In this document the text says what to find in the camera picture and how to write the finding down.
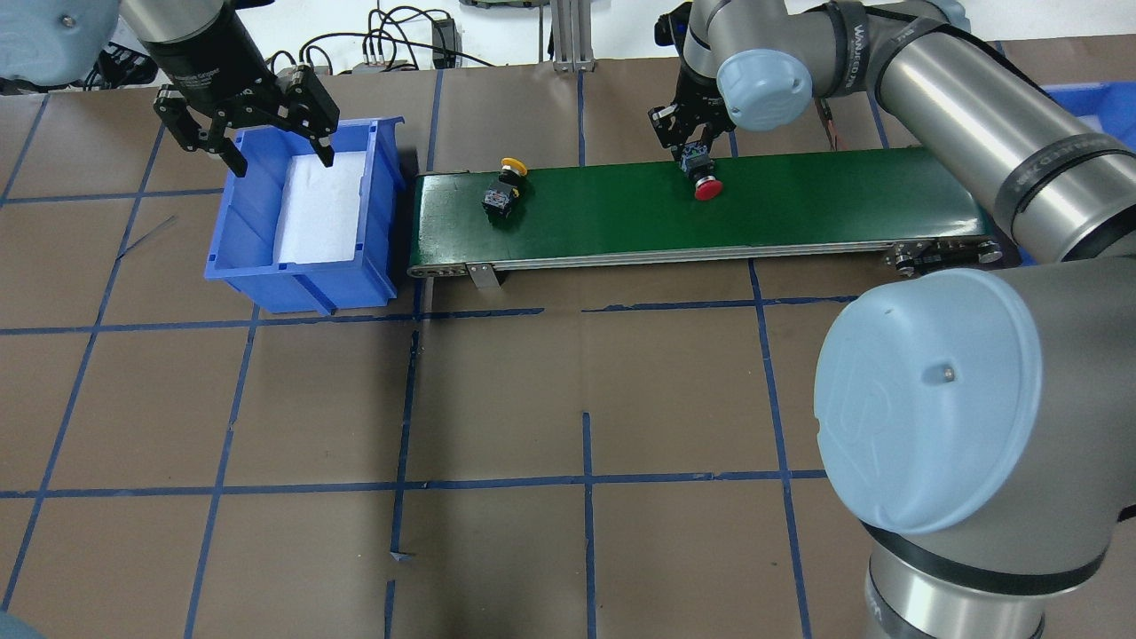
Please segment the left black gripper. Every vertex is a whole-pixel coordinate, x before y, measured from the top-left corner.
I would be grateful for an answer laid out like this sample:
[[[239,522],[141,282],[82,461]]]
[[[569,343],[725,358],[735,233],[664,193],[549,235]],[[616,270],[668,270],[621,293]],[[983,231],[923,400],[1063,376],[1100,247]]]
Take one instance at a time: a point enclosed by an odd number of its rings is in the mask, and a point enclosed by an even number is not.
[[[227,58],[167,49],[153,55],[168,77],[154,97],[154,113],[184,150],[212,153],[244,179],[248,159],[226,132],[273,126],[304,138],[324,167],[334,165],[340,109],[312,66],[296,64],[276,75],[256,53]]]

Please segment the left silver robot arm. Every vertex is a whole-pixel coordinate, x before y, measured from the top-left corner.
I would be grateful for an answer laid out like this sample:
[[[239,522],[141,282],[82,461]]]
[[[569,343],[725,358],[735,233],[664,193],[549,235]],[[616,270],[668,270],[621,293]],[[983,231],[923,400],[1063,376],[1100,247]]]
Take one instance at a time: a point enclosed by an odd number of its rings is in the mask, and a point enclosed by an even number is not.
[[[154,113],[186,151],[243,177],[231,130],[272,126],[304,138],[332,166],[340,110],[312,66],[272,70],[241,20],[244,1],[5,1],[3,86],[165,84]]]

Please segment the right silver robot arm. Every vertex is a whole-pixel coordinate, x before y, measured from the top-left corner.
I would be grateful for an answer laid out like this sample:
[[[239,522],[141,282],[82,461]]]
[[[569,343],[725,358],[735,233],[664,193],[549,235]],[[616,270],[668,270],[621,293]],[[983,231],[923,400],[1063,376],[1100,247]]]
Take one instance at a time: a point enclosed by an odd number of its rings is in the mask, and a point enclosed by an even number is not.
[[[818,449],[872,538],[868,638],[1039,638],[1133,518],[1133,150],[974,36],[957,1],[692,1],[649,113],[700,200],[707,156],[863,92],[1035,259],[927,269],[847,304],[816,368]]]

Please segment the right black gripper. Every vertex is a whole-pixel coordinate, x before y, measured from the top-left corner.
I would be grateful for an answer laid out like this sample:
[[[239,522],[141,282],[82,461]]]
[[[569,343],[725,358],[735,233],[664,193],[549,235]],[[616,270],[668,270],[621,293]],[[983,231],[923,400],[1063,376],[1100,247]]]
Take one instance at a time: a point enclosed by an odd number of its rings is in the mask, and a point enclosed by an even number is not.
[[[670,103],[655,106],[648,118],[675,161],[680,161],[686,146],[710,149],[716,138],[736,128],[715,80],[701,75],[680,75]]]

